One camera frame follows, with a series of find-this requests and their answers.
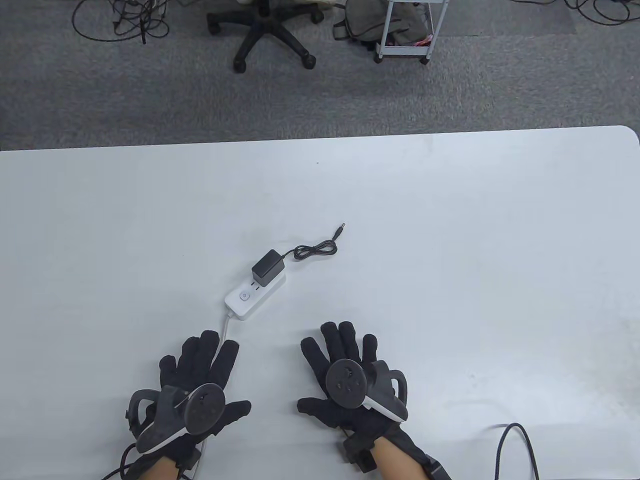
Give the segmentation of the person's left hand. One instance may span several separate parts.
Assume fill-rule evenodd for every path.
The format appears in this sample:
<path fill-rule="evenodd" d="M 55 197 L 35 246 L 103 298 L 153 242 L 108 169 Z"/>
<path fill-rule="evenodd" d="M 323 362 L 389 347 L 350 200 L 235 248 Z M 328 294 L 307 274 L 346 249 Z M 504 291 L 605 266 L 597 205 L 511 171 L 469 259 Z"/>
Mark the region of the person's left hand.
<path fill-rule="evenodd" d="M 235 340 L 222 342 L 218 332 L 205 330 L 185 340 L 178 358 L 160 359 L 159 389 L 150 392 L 144 420 L 141 393 L 126 412 L 139 457 L 123 479 L 181 479 L 201 460 L 204 441 L 249 415 L 249 400 L 225 396 L 238 352 Z"/>

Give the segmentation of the person's right hand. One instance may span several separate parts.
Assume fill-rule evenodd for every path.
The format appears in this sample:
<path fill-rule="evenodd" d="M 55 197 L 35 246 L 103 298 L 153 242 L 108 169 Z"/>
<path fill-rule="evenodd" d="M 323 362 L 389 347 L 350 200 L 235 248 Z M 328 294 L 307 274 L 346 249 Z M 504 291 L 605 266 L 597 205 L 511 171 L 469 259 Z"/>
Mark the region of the person's right hand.
<path fill-rule="evenodd" d="M 311 366 L 323 393 L 328 396 L 326 375 L 330 366 L 342 359 L 349 359 L 359 365 L 375 361 L 378 340 L 374 334 L 365 334 L 362 338 L 362 350 L 359 350 L 355 328 L 350 321 L 343 321 L 340 324 L 332 321 L 325 322 L 321 325 L 320 331 L 329 357 L 323 354 L 316 339 L 312 337 L 302 339 L 301 351 Z M 371 451 L 374 442 L 384 438 L 422 467 L 432 463 L 430 457 L 416 446 L 399 423 L 393 422 L 373 409 L 362 406 L 357 409 L 347 409 L 339 406 L 331 398 L 314 397 L 300 398 L 296 406 L 299 413 L 313 416 L 329 428 L 342 428 L 354 432 L 355 436 L 364 442 L 366 450 Z"/>

